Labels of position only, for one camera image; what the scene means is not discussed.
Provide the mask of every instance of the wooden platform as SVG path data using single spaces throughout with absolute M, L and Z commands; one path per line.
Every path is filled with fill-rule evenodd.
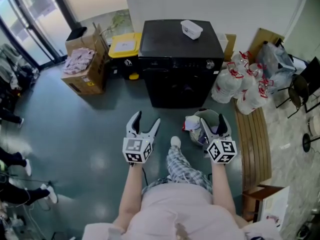
M 242 156 L 242 188 L 247 191 L 272 176 L 268 131 L 262 108 L 244 115 L 237 109 L 237 100 L 233 102 Z

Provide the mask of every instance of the pink cloth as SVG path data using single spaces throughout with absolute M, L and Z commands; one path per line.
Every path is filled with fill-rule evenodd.
M 72 51 L 71 56 L 65 61 L 63 72 L 69 75 L 74 75 L 86 70 L 95 55 L 95 51 L 88 48 L 79 48 Z
M 161 184 L 145 193 L 141 210 L 125 233 L 111 223 L 89 224 L 82 240 L 177 240 L 176 225 L 185 228 L 190 240 L 281 240 L 273 222 L 239 228 L 226 209 L 212 205 L 212 199 L 198 185 Z

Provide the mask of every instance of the white shoe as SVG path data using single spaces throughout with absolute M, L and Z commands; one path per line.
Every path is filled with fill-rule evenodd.
M 173 136 L 170 143 L 171 146 L 177 146 L 179 149 L 181 148 L 181 140 L 177 136 Z
M 24 123 L 25 119 L 24 118 L 21 118 L 21 122 L 19 123 L 18 125 L 18 128 L 21 128 L 22 124 Z
M 30 161 L 29 161 L 29 159 L 26 159 L 25 162 L 26 162 L 26 165 L 25 165 L 24 169 L 26 171 L 26 174 L 30 177 L 31 173 L 32 173 Z
M 56 192 L 52 186 L 50 186 L 50 185 L 47 186 L 45 184 L 42 184 L 40 188 L 42 190 L 48 190 L 50 192 L 50 194 L 47 197 L 45 197 L 44 199 L 47 200 L 48 198 L 50 198 L 52 203 L 54 203 L 54 204 L 58 203 L 58 197 L 57 197 Z

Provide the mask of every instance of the checkered pants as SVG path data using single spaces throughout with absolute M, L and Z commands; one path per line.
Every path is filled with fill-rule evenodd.
M 212 193 L 212 183 L 207 179 L 206 175 L 204 175 L 203 172 L 195 170 L 190 166 L 190 163 L 181 153 L 179 147 L 170 147 L 168 155 L 166 157 L 166 164 L 170 178 L 164 177 L 157 179 L 150 185 L 146 186 L 142 190 L 142 194 L 155 186 L 168 182 L 190 183 L 201 186 Z

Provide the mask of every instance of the yellow bin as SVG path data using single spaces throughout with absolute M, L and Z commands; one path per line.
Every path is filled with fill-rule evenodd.
M 139 78 L 138 52 L 141 36 L 142 33 L 126 33 L 112 37 L 108 54 L 124 79 L 136 80 Z

